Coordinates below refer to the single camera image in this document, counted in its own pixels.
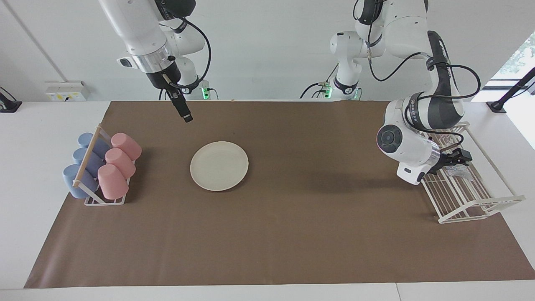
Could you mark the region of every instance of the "cup rack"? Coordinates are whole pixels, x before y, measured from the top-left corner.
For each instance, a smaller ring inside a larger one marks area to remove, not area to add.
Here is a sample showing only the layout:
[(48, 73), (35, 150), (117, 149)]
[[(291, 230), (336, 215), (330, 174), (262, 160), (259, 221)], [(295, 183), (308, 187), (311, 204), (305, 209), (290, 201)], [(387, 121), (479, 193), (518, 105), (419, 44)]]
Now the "cup rack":
[[(102, 192), (100, 191), (100, 185), (97, 187), (97, 191), (93, 192), (87, 186), (82, 183), (82, 176), (83, 172), (87, 167), (87, 162), (89, 161), (89, 157), (93, 149), (95, 148), (95, 144), (98, 140), (98, 138), (102, 138), (109, 146), (111, 146), (111, 137), (108, 135), (103, 129), (102, 125), (99, 124), (93, 133), (93, 138), (91, 139), (91, 142), (89, 143), (89, 146), (87, 147), (86, 155), (83, 157), (82, 163), (80, 164), (80, 168), (78, 169), (78, 173), (76, 174), (76, 178), (73, 181), (73, 187), (74, 188), (80, 188), (84, 192), (86, 192), (89, 196), (85, 199), (84, 204), (88, 207), (92, 206), (116, 206), (116, 205), (123, 205), (125, 203), (126, 195), (123, 196), (120, 199), (116, 200), (108, 200), (104, 198), (102, 195)], [(126, 184), (130, 185), (130, 178), (126, 179)]]
[[(452, 129), (444, 131), (462, 133), (465, 135), (465, 141), (471, 139), (476, 142), (469, 130), (469, 126), (469, 123), (462, 122)], [(431, 137), (439, 147), (445, 147), (451, 144), (452, 141), (458, 142), (457, 136), (422, 134), (425, 137)], [(427, 174), (422, 180), (422, 185), (431, 199), (431, 203), (438, 214), (438, 222), (441, 224), (486, 219), (526, 199), (523, 195), (514, 195), (502, 175), (496, 170), (492, 160), (479, 147), (477, 142), (475, 144), (513, 196), (492, 197), (472, 162), (469, 163), (467, 170), (469, 177), (451, 176), (444, 169), (440, 169), (436, 175)]]

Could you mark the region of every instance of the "white wall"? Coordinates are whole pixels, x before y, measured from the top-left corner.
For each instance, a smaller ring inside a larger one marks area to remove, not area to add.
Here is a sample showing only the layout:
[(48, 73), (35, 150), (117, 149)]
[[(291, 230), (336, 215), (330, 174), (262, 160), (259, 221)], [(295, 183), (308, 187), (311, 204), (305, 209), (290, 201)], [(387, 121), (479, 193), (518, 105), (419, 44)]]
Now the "white wall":
[[(124, 46), (97, 0), (2, 0), (11, 5), (68, 80), (82, 80), (92, 100), (148, 100), (158, 92), (139, 70), (115, 63)], [(213, 48), (208, 79), (222, 99), (295, 98), (324, 80), (336, 61), (330, 37), (354, 30), (353, 0), (198, 0), (191, 21), (208, 35)], [(473, 67), (483, 82), (496, 73), (535, 29), (533, 0), (430, 0), (429, 27), (439, 32), (453, 63)], [(0, 2), (0, 84), (23, 100), (46, 100), (46, 80), (58, 80), (17, 22)], [(191, 56), (199, 73), (206, 52)], [(379, 76), (400, 62), (374, 59)], [(366, 60), (364, 99), (396, 99), (425, 90), (422, 61), (409, 62), (391, 80), (375, 82)], [(475, 83), (459, 70), (462, 93)]]

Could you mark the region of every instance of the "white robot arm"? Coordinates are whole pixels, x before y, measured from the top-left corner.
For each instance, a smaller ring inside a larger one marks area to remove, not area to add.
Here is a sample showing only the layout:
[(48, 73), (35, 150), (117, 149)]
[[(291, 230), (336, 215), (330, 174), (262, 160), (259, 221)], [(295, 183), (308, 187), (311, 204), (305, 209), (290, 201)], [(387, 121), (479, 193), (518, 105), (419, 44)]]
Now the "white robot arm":
[[(193, 62), (181, 57), (204, 47), (194, 34), (195, 29), (185, 19), (195, 9), (195, 0), (99, 0), (111, 25), (125, 43), (131, 57), (118, 59), (125, 66), (140, 69), (152, 85), (169, 93), (171, 102), (186, 121), (193, 120), (186, 105), (185, 95), (191, 94), (203, 83)], [(182, 21), (173, 29), (173, 19)], [(162, 31), (163, 26), (173, 30), (173, 39)]]
[[(443, 166), (471, 161), (469, 152), (459, 148), (453, 154), (445, 154), (437, 144), (419, 133), (453, 127), (464, 115), (461, 98), (477, 93), (459, 96), (451, 68), (462, 67), (471, 71), (478, 80), (477, 91), (480, 89), (477, 74), (465, 66), (451, 65), (440, 36), (428, 31), (428, 7), (427, 0), (358, 0), (355, 4), (357, 32), (339, 33), (331, 40), (331, 50), (338, 54), (341, 66), (345, 63), (343, 51), (338, 47), (333, 51), (333, 44), (343, 45), (341, 41), (357, 40), (356, 37), (359, 42), (352, 42), (354, 49), (346, 52), (351, 62), (356, 57), (367, 57), (371, 68), (371, 58), (383, 55), (385, 50), (405, 60), (426, 60), (431, 89), (391, 102), (385, 113), (385, 124), (377, 135), (381, 151), (400, 163), (397, 175), (414, 185), (418, 185), (427, 173), (436, 172)], [(336, 77), (338, 82), (346, 86), (357, 84), (360, 71), (350, 74), (347, 68), (340, 70), (342, 74)], [(334, 86), (339, 94), (346, 87), (337, 85), (336, 81)]]

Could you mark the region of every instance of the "electrical outlet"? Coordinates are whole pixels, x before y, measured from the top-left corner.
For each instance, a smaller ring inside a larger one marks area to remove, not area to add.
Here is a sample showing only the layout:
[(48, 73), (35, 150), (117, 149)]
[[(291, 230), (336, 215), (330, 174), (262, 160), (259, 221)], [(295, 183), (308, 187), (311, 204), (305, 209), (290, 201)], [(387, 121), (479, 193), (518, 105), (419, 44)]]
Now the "electrical outlet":
[(58, 98), (59, 100), (61, 101), (69, 101), (70, 100), (70, 88), (67, 88), (67, 87), (62, 87), (62, 88), (59, 88), (58, 90)]
[(50, 101), (62, 101), (58, 98), (59, 87), (49, 87), (45, 94)]
[(87, 101), (89, 97), (89, 90), (81, 81), (47, 81), (46, 83), (50, 84), (46, 95), (52, 101)]
[(69, 98), (73, 101), (87, 101), (89, 97), (89, 90), (86, 87), (72, 87), (70, 89)]

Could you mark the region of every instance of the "plastic cup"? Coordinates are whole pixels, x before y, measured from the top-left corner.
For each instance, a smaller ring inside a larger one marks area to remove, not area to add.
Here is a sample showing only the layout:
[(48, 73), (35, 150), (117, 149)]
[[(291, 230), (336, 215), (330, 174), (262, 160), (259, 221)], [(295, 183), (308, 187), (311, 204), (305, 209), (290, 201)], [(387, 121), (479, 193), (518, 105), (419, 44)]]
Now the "plastic cup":
[[(88, 148), (91, 139), (93, 139), (93, 134), (83, 133), (78, 137), (78, 144), (80, 147)], [(93, 153), (97, 154), (100, 159), (104, 159), (104, 157), (106, 157), (106, 152), (110, 149), (111, 147), (104, 140), (98, 138), (95, 147), (93, 148)]]
[(116, 200), (124, 197), (128, 192), (128, 184), (123, 174), (115, 165), (106, 164), (98, 170), (98, 182), (102, 194), (108, 200)]
[(115, 148), (120, 148), (125, 152), (132, 161), (137, 160), (141, 156), (141, 146), (125, 133), (117, 133), (111, 137), (111, 145)]
[(106, 163), (115, 165), (125, 179), (132, 177), (135, 173), (134, 163), (130, 160), (130, 157), (119, 148), (112, 148), (106, 153)]
[[(74, 154), (72, 155), (72, 159), (74, 160), (75, 164), (82, 165), (83, 157), (86, 155), (87, 148), (82, 147), (77, 149)], [(96, 178), (98, 175), (98, 169), (100, 167), (104, 166), (104, 161), (100, 159), (100, 157), (97, 156), (94, 152), (91, 152), (91, 155), (89, 156), (89, 160), (87, 161), (86, 170), (89, 171), (89, 174), (93, 178)]]
[[(67, 168), (63, 170), (63, 180), (65, 180), (65, 184), (67, 184), (67, 187), (69, 191), (71, 191), (71, 194), (76, 199), (85, 199), (89, 195), (83, 191), (81, 188), (74, 188), (72, 186), (74, 179), (76, 178), (76, 174), (78, 173), (78, 170), (80, 169), (80, 166), (77, 164), (70, 165)], [(83, 171), (82, 176), (82, 183), (89, 188), (91, 191), (95, 192), (98, 188), (98, 183), (93, 179), (91, 174), (87, 170)]]

